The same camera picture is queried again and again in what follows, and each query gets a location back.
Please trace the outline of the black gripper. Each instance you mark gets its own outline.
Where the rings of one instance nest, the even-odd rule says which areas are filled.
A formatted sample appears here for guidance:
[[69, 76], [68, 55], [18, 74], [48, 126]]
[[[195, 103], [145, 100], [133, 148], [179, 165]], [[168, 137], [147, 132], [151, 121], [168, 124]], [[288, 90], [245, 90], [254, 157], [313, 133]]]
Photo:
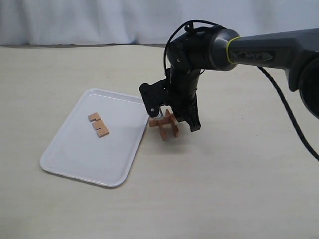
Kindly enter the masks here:
[[199, 69], [182, 71], [176, 68], [167, 69], [169, 76], [170, 106], [177, 122], [186, 121], [191, 132], [200, 130], [197, 84]]

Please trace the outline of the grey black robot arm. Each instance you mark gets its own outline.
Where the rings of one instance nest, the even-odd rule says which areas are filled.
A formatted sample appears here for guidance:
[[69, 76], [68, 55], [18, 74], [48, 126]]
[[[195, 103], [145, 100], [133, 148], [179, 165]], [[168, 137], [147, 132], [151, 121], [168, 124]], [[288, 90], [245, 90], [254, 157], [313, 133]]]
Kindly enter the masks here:
[[203, 70], [230, 71], [237, 65], [283, 70], [291, 91], [319, 115], [319, 31], [316, 28], [240, 36], [223, 26], [185, 27], [166, 47], [170, 63], [165, 104], [191, 131], [200, 129], [196, 88]]

